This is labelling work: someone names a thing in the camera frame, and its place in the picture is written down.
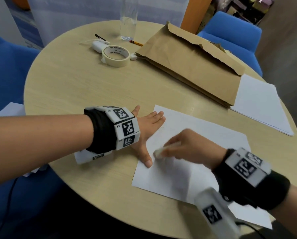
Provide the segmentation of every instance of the brown paper bag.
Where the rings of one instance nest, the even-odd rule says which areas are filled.
[[[167,23],[136,54],[220,104],[234,105],[245,68],[220,45]]]

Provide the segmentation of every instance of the black wristband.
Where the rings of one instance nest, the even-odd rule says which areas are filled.
[[[94,129],[93,141],[86,150],[97,154],[115,150],[117,137],[114,124],[106,116],[105,112],[96,109],[85,109],[84,114],[91,119]]]
[[[274,209],[287,196],[290,181],[272,170],[256,187],[253,187],[225,163],[234,151],[228,149],[222,163],[213,170],[220,194],[225,200],[233,200],[240,205],[251,205],[255,208],[258,206],[265,210]]]

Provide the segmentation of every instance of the hand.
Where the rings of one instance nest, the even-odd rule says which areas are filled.
[[[137,117],[140,106],[136,106],[132,111],[133,115]],[[138,117],[137,121],[140,128],[140,139],[137,143],[132,144],[131,147],[138,153],[139,160],[145,164],[146,167],[153,165],[152,158],[146,148],[146,141],[163,125],[166,118],[163,116],[164,112],[151,112],[145,117]]]
[[[161,153],[161,156],[183,158],[193,163],[202,163],[209,169],[214,169],[222,162],[227,151],[191,129],[184,129],[172,137],[164,146],[178,141],[181,141],[181,146],[167,148]]]

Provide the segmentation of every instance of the blue chair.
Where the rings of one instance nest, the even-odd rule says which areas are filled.
[[[255,57],[261,29],[251,23],[224,12],[216,12],[198,36],[212,43],[221,44],[261,77],[263,72]]]
[[[24,84],[29,68],[39,54],[31,49],[11,44],[0,37],[0,110],[10,102],[23,104]],[[0,185],[0,225],[6,212],[7,198],[13,180]],[[29,177],[19,177],[11,199],[11,208],[0,238],[12,233],[20,223],[35,217],[64,185],[49,167]]]

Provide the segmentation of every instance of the yellow pencil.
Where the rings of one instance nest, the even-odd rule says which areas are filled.
[[[132,44],[136,44],[136,45],[138,45],[138,46],[143,46],[143,44],[140,44],[140,43],[135,42],[135,41],[133,41],[133,40],[130,40],[130,43],[132,43]]]

